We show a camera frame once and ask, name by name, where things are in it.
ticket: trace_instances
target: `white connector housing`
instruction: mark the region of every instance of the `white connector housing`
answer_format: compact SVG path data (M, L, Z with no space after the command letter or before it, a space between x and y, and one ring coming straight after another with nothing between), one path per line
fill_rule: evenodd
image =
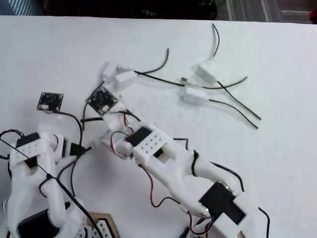
M208 95L201 89L186 86L183 100L187 103L202 105L208 100Z
M137 76L137 73L132 70L116 75L114 82L117 90L122 90L132 85Z
M196 74L208 83L216 82L216 76L212 73L211 62L202 63L198 66Z

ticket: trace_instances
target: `black circuit board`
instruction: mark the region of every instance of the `black circuit board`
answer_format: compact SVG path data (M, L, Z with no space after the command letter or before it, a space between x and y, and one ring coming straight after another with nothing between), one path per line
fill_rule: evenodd
M97 89L86 102L100 115L106 114L119 100L104 86Z
M59 112L64 94L42 92L37 110Z

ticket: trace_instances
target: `white table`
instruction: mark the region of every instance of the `white table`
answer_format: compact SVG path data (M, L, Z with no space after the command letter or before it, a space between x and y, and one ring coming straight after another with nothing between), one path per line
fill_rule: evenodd
M222 83L248 75L230 91L262 116L255 130L235 111L209 103L185 104L180 89L140 77L123 100L143 120L175 137L189 137L201 156L239 173L245 189L271 217L271 238L313 237L316 228L316 55L313 25L216 22L221 43L220 69L231 73ZM36 105L42 91L64 93L62 110L80 117L84 100L98 83L107 60L138 70L159 65L170 48L167 65L157 76L194 82L194 66L213 51L208 21L130 20L71 17L0 17L0 129L31 133L38 128ZM234 102L223 91L210 97ZM92 109L88 117L95 116ZM78 140L77 125L62 118L65 135ZM100 133L88 123L84 145ZM15 137L8 135L7 141ZM9 149L0 145L1 154ZM0 161L0 200L10 193L6 162ZM69 185L68 174L63 177ZM199 197L209 183L189 178ZM150 205L150 182L133 161L94 151L75 170L75 190L87 210L111 213L123 238L178 237L188 217L172 202ZM168 194L155 183L155 201ZM256 216L260 238L266 218Z

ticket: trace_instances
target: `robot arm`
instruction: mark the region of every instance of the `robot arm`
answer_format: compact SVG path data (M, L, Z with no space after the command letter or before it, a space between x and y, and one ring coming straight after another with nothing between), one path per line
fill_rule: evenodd
M64 137L36 132L19 139L12 146L23 154L14 149L10 152L12 192L8 200L7 226L11 235L14 238L36 237L41 233L45 236L46 232L51 237L59 237L62 233L74 237L83 214L73 204L65 203L62 190L54 179L42 186L48 210L25 218L32 201L39 195L39 185L47 178L46 173L56 177L56 164L65 156L67 148Z
M210 235L219 238L236 238L247 233L253 220L253 207L235 179L197 153L187 151L172 137L154 125L141 126L133 135L117 142L119 154L130 154L151 175L157 178L180 203L186 213L196 217L213 219ZM183 179L194 175L213 182L200 200L192 198Z
M213 237L237 238L241 231L249 229L256 208L231 174L187 151L153 124L127 123L126 107L117 98L118 95L101 86L87 99L105 121L106 132L101 138L104 145L123 159L135 157L136 163L157 178L190 216L212 218ZM188 175L213 182L199 200L185 188L184 177Z

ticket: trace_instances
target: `black cable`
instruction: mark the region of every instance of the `black cable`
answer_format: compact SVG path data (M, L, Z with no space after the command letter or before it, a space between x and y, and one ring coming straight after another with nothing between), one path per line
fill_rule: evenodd
M89 214L89 212L76 200L76 198L71 194L71 192L62 184L62 182L57 179L56 180L57 183L59 184L59 186L61 187L61 189L64 190L64 192L69 196L69 198L77 205L77 207L88 217L88 219L90 220L90 222L94 225L98 235L100 236L100 238L103 238L103 234L101 233L99 227L97 226L97 224L95 223L94 219L91 217L91 215Z
M3 159L3 160L9 160L9 156L3 156L3 155L0 155L0 159Z
M153 70L150 70L150 71L143 72L143 73L154 73L156 71L159 71L161 68L163 68L166 65L167 60L168 60L168 55L169 55L169 48L167 48L167 50L166 50L165 60L164 60L163 64L160 67L158 67L156 69L153 69Z
M137 121L141 121L135 114L133 114L130 110L125 110L125 111L119 111L118 113L126 114L129 116L134 117Z
M89 121L96 121L96 120L104 120L103 118L86 118L86 119L81 119L80 122L89 122Z
M268 238L268 234L269 234L269 225L271 223L271 220L269 218L268 213L266 213L261 207L259 207L259 210L266 216L267 218L267 226L266 226L266 238Z
M210 163L212 163L213 165L217 166L218 168L226 170L227 172L235 175L238 178L238 180L240 181L241 190L244 192L243 181L242 181L242 178L240 177L240 175L238 175L236 172L234 172L233 170L231 170L231 169L229 169L229 168L227 168L227 167L225 167L223 165L220 165L220 164L217 164L217 163L214 163L214 162L210 162Z
M237 108L235 108L234 106L228 104L228 103L225 103L225 102L221 102L221 101L217 101L217 100L213 100L213 99L209 99L209 101L211 102L214 102L214 103L221 103L221 104L224 104L224 105L227 105L231 108L233 108L234 110L236 110L238 113L240 113L244 118L245 120L247 120L252 126L254 126L256 129L259 129L255 124L253 124L252 121L250 121L242 112L240 112Z
M74 115L70 114L70 113L64 113L64 112L56 112L56 111L47 111L45 110L46 113L48 114L60 114L60 115L65 115L65 116L69 116L72 117L76 120L78 126L79 126L79 130L80 130L80 138L79 138L79 146L81 146L82 141L83 141L83 128L81 126L80 121L77 119L77 117L75 117Z
M205 88L205 89L225 89L225 88L229 88L229 87L232 87L232 86L235 86L239 83L242 83L244 80L246 80L248 77L245 76L243 79L239 80L238 82L235 82L235 83L232 83L232 84L229 84L229 85L226 85L226 86L222 86L222 87L213 87L213 88L210 88L210 87L205 87L203 86L202 88Z
M4 134L7 134L7 133L10 133L10 132L13 132L13 133L16 133L18 136L20 136L21 138L24 137L25 135L23 134L23 132L17 130L17 129L9 129L9 130L5 130L3 132L0 133L0 138L4 135Z
M2 140L0 138L0 141L2 141L4 144L8 145L9 147L11 147L12 149L16 150L17 152L19 152L20 154L22 154L23 156L25 156L26 158L30 159L27 155L25 155L24 153L22 153L20 150L18 150L17 148L11 146L9 143L7 143L6 141ZM100 236L100 238L103 237L101 231L99 230L97 224L94 222L93 218L90 216L90 214L87 212L87 210L76 200L76 198L71 194L71 192L63 185L63 183L59 180L59 178L54 178L51 174L49 174L45 169L43 169L39 164L37 164L37 166L43 170L43 172L46 174L46 179L40 184L40 187L43 186L44 183L46 183L48 180L50 179L55 179L58 183L58 185L61 187L61 189L64 190L64 192L69 196L69 198L76 204L76 206L88 217L88 219L92 222L92 224L94 225L95 229L98 232L98 235Z
M250 108L248 108L246 105L244 105L243 103L241 103L238 99L236 99L226 88L224 88L224 90L225 90L237 103L239 103L241 106L243 106L243 107L244 107L245 109L247 109L249 112L251 112L256 118L258 118L259 120L262 120L261 117L259 117L259 116L258 116L257 114L255 114Z
M16 133L18 136L20 136L21 138L24 137L25 135L23 134L23 132L17 130L17 129L9 129L9 130L5 130L3 132L0 133L0 138L7 134L7 133ZM0 155L0 159L3 159L3 160L9 160L9 155L8 156L3 156L3 155Z
M83 141L83 128L81 126L81 123L80 121L78 120L78 118L72 114L69 114L69 113L64 113L64 112L56 112L56 111L47 111L45 110L46 113L48 114L60 114L60 115L65 115L65 116L69 116L69 117L72 117L76 120L78 126L79 126L79 130L80 130L80 138L79 138L79 147L81 148L81 145L82 145L82 141ZM79 157L76 158L76 160L74 161L74 166L77 162L77 160L79 159ZM70 177L70 186L71 186L71 190L73 192L73 195L75 196L75 190L74 190L74 185L73 185L73 178L72 178L72 173L71 173L71 177Z
M151 75L148 75L146 73L139 72L139 71L134 71L134 72L137 73L137 74L152 78L152 79L156 79L156 80L164 82L164 83L169 83L169 84L173 84L173 85L176 85L176 86L185 87L185 84L175 83L175 82L168 81L168 80L165 80L165 79L162 79L162 78L158 78L158 77L154 77L154 76L151 76Z
M195 176L195 177L196 177L195 164L196 164L196 161L197 161L198 158L199 158L199 154L196 152L196 150L194 150L194 159L193 159L193 162L192 162L191 170L192 170L193 176Z
M12 180L12 171L10 169L10 160L8 161L8 173L9 173L10 180Z
M216 33L217 33L217 36L218 36L218 44L217 44L216 50L214 51L214 54L213 54L213 56L212 56L212 57L215 57L216 54L217 54L217 51L218 51L218 49L219 49L219 45L220 45L220 35L219 35L219 32L218 32L216 26L215 26L214 24L212 24L212 26L213 26L213 28L215 29L215 31L216 31Z
M180 87L185 87L185 84L181 84L181 83L175 83L175 82L172 82L172 81L168 81L168 80L165 80L165 79L162 79L162 78L158 78L158 77L154 77L154 76L151 76L151 75L148 75L146 73L141 73L141 72L138 72L138 71L134 71L135 73L137 74L140 74L140 75L143 75L143 76L146 76L146 77L149 77L149 78L152 78L152 79L156 79L158 81L161 81L161 82L164 82L164 83L169 83L169 84L173 84L173 85L176 85L176 86L180 86ZM229 84L229 85L226 85L226 86L223 86L223 87L205 87L205 86L201 86L202 88L204 89L224 89L224 88L229 88L229 87L232 87L232 86L235 86L239 83L242 83L244 80L246 80L248 77L244 77L243 79L241 79L240 81L238 82L235 82L235 83L232 83L232 84Z
M188 150L188 138L173 138L173 140L186 140L185 148Z
M91 96L93 93L95 93L95 92L103 85L104 82L105 82L105 81L102 81L102 82L98 85L98 87L93 90L93 92L90 94L90 96ZM83 110L83 118L82 118L82 120L85 119L87 105L88 105L88 103L86 102L86 103L85 103L85 106L84 106L84 110ZM83 122L83 131L84 131L84 130L85 130L85 122Z

